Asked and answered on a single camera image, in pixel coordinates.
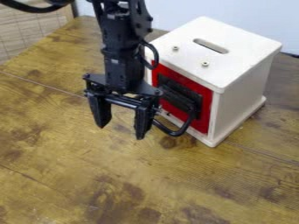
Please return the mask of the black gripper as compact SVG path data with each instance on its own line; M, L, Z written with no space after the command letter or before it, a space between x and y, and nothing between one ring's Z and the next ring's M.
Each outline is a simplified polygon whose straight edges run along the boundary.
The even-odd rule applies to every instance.
M104 128L112 119L111 106L135 110L135 137L142 140L151 129L154 115L159 109L159 98L163 91L140 80L131 89L112 88L104 74L83 75L87 87L84 96L88 99L95 123Z

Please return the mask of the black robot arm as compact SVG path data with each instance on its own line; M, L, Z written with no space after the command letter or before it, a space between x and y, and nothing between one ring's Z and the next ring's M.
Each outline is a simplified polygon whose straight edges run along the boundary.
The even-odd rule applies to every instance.
M163 91L144 80L146 69L156 63L146 60L146 49L155 47L146 42L152 32L152 21L144 0L87 0L92 3L102 30L102 53L106 72L87 73L84 95L100 128L112 119L111 106L135 111L135 137L143 139L151 129L159 97Z

